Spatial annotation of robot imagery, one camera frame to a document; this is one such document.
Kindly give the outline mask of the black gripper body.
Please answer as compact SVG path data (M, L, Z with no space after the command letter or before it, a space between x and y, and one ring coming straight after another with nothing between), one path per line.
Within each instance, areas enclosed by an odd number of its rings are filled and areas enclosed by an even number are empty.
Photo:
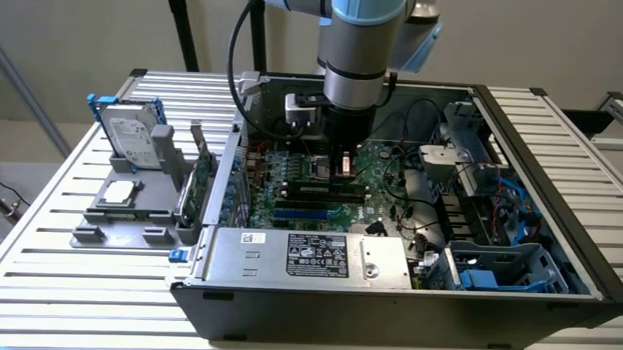
M354 147L373 132L374 107L343 109L330 105L322 108L322 131L331 147Z

